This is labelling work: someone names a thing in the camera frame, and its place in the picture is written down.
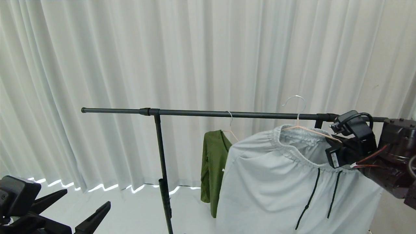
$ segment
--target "white label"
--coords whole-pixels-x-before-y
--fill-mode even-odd
[[[338,162],[338,159],[337,159],[337,154],[335,152],[334,153],[331,153],[331,158],[332,158],[332,162],[334,163],[334,167],[335,168],[339,167],[339,162]]]

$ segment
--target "black clothes rack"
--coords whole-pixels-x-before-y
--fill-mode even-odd
[[[200,111],[200,110],[161,110],[156,108],[142,109],[101,109],[85,108],[82,113],[112,113],[112,114],[140,114],[154,116],[156,124],[156,134],[159,146],[159,156],[162,168],[162,179],[159,180],[160,193],[162,195],[163,209],[165,210],[166,223],[169,234],[173,234],[172,229],[172,209],[169,200],[168,176],[166,174],[165,153],[163,150],[161,115],[180,115],[180,116],[206,116],[206,117],[231,117],[227,111]],[[233,118],[261,118],[261,119],[296,119],[297,114],[285,113],[258,113],[258,112],[231,112]],[[300,114],[299,119],[315,120],[315,128],[322,128],[323,122],[333,122],[338,115],[336,114]],[[385,117],[373,117],[374,122],[383,122]]]

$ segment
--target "green long-sleeve shirt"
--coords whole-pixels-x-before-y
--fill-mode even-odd
[[[211,215],[214,218],[217,217],[223,169],[231,146],[231,142],[221,130],[205,133],[202,152],[201,201],[211,203]]]

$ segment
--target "curtain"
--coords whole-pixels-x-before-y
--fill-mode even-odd
[[[410,117],[415,12],[412,0],[1,1],[0,173],[83,191],[157,184],[153,118],[81,107],[297,113],[299,100],[281,105],[301,95],[304,113]],[[203,135],[229,124],[162,116],[171,189],[199,185]]]

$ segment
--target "drawstring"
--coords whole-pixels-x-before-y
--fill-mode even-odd
[[[304,208],[304,209],[303,209],[303,211],[302,211],[302,214],[301,214],[301,215],[300,215],[300,217],[299,217],[299,220],[297,221],[297,224],[296,224],[296,228],[295,228],[295,230],[297,230],[297,228],[299,227],[299,223],[300,223],[300,220],[302,219],[303,214],[304,214],[304,213],[305,213],[305,211],[309,208],[309,204],[310,204],[310,203],[311,203],[311,201],[312,201],[313,194],[315,193],[316,187],[317,187],[317,185],[318,185],[319,174],[321,174],[321,169],[320,169],[320,168],[318,168],[318,176],[316,177],[315,187],[313,188],[313,191],[312,191],[311,197],[309,198],[308,204],[306,204],[305,208]]]
[[[338,176],[337,176],[337,182],[335,182],[334,194],[332,195],[332,202],[331,202],[331,205],[329,206],[329,211],[328,211],[328,216],[327,216],[327,219],[329,219],[329,215],[331,214],[332,205],[334,204],[334,200],[335,200],[335,193],[337,192],[338,181],[339,181],[339,176],[340,176],[340,175],[341,175],[341,171],[338,173]]]

